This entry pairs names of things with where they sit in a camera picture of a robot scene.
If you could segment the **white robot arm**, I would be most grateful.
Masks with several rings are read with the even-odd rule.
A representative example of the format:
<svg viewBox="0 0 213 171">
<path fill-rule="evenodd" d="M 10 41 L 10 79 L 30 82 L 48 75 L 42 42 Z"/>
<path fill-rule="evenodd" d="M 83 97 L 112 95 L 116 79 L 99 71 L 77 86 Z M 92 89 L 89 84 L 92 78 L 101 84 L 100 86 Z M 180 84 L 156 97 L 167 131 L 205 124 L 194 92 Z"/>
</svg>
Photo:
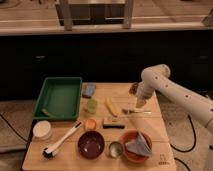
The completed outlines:
<svg viewBox="0 0 213 171">
<path fill-rule="evenodd" d="M 146 102 L 157 90 L 206 128 L 211 133 L 211 140 L 204 171 L 213 171 L 213 101 L 172 82 L 169 79 L 170 74 L 170 68 L 166 64 L 143 69 L 142 81 L 136 90 L 137 102 Z"/>
</svg>

